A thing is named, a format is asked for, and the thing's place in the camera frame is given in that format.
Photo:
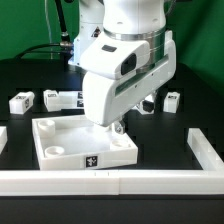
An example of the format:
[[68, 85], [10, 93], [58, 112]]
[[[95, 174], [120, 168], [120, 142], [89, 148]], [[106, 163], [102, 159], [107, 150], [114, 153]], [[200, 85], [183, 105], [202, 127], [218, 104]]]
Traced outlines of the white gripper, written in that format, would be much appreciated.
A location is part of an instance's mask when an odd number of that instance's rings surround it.
[[82, 84], [86, 117], [104, 127], [115, 121], [112, 130], [124, 134], [124, 122], [116, 120], [175, 73], [176, 47], [170, 31], [165, 33], [162, 48], [162, 58], [151, 66], [148, 41], [116, 40], [100, 34], [80, 60], [86, 71]]

